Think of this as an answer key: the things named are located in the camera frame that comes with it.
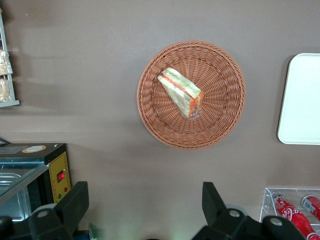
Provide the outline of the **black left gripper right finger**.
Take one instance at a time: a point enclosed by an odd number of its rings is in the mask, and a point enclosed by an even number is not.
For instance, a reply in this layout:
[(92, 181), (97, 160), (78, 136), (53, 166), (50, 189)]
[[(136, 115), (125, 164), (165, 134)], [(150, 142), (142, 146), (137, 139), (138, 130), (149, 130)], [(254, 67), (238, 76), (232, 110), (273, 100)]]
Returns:
[(202, 210), (207, 225), (194, 240), (261, 240), (260, 223), (234, 207), (226, 207), (212, 182), (202, 185)]

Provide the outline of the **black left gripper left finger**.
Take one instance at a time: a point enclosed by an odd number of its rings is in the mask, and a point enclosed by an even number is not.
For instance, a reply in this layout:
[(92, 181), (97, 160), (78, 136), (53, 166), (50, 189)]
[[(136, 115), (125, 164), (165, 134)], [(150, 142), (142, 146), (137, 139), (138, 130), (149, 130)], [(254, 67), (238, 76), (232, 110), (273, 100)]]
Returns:
[(88, 183), (79, 181), (54, 207), (42, 206), (28, 218), (31, 238), (72, 240), (88, 208)]

